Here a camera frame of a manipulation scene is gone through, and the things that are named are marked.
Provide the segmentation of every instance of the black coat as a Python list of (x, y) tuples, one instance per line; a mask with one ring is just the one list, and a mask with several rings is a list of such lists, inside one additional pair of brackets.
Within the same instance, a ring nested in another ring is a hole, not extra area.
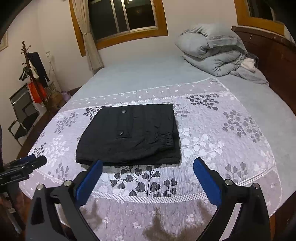
[(42, 86), (44, 88), (46, 88), (48, 86), (46, 79), (48, 82), (50, 81), (50, 79), (47, 76), (47, 73), (44, 69), (42, 62), (41, 62), (39, 54), (38, 53), (28, 53), (28, 58), (37, 70), (37, 74), (39, 75), (40, 83), (42, 84)]

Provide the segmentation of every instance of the white floral bedspread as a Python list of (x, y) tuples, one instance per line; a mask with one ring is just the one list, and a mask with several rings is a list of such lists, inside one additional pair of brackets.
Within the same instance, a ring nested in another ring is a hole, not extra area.
[[(181, 163), (104, 167), (87, 204), (81, 207), (99, 239), (196, 240), (216, 210), (193, 173), (197, 157), (238, 185), (259, 183), (272, 215), (282, 194), (271, 148), (248, 111), (214, 77), (65, 105), (30, 151), (46, 156), (47, 164), (20, 183), (23, 192), (32, 197), (39, 183), (58, 186), (84, 170), (75, 162), (76, 147), (102, 106), (163, 103), (174, 106)], [(230, 227), (235, 219), (231, 218)], [(230, 232), (227, 228), (223, 238)]]

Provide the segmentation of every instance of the blue gripper pad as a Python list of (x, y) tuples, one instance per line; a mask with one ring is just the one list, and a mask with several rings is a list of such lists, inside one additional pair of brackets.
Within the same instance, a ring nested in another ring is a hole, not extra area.
[(202, 185), (202, 188), (207, 195), (211, 204), (219, 207), (222, 203), (221, 200), (221, 190), (213, 180), (212, 176), (209, 173), (209, 168), (205, 167), (205, 163), (202, 160), (195, 159), (193, 162), (193, 171), (196, 175), (198, 181)]
[(99, 160), (89, 168), (91, 168), (91, 170), (88, 170), (87, 175), (76, 189), (76, 206), (83, 206), (86, 204), (92, 190), (103, 172), (103, 163)]
[(32, 161), (34, 159), (36, 159), (36, 156), (34, 154), (32, 154), (32, 155), (29, 155), (29, 156), (26, 156), (26, 157), (23, 157), (23, 158), (19, 159), (19, 162), (20, 163), (25, 163), (25, 162), (28, 162), (28, 161)]

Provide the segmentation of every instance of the coat rack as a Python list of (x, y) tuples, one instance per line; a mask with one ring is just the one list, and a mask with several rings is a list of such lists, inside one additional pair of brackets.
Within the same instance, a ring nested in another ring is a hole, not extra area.
[(31, 65), (29, 63), (29, 58), (28, 58), (28, 54), (27, 54), (27, 50), (31, 47), (31, 45), (26, 49), (26, 45), (25, 42), (22, 42), (22, 52), (21, 54), (24, 54), (25, 59), (26, 59), (26, 63), (22, 63), (23, 65), (26, 65), (26, 67), (24, 68), (24, 71), (26, 72), (26, 74), (30, 77), (31, 82), (33, 83), (40, 99), (42, 100), (42, 103), (44, 104), (44, 106), (46, 107), (47, 110), (49, 110), (49, 105), (48, 105), (48, 101), (47, 98), (44, 97), (43, 93), (41, 92), (41, 90), (39, 89), (40, 84), (38, 85), (37, 80), (34, 78), (33, 73), (31, 71)]

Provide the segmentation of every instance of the chair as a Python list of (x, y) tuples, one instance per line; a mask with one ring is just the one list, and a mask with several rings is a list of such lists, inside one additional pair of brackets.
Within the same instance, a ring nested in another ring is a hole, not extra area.
[[(20, 146), (22, 146), (18, 139), (28, 134), (35, 120), (39, 116), (39, 111), (35, 108), (32, 102), (27, 84), (10, 97), (10, 102), (17, 120), (12, 122), (8, 131), (13, 135)], [(17, 122), (20, 126), (14, 134), (11, 129)]]

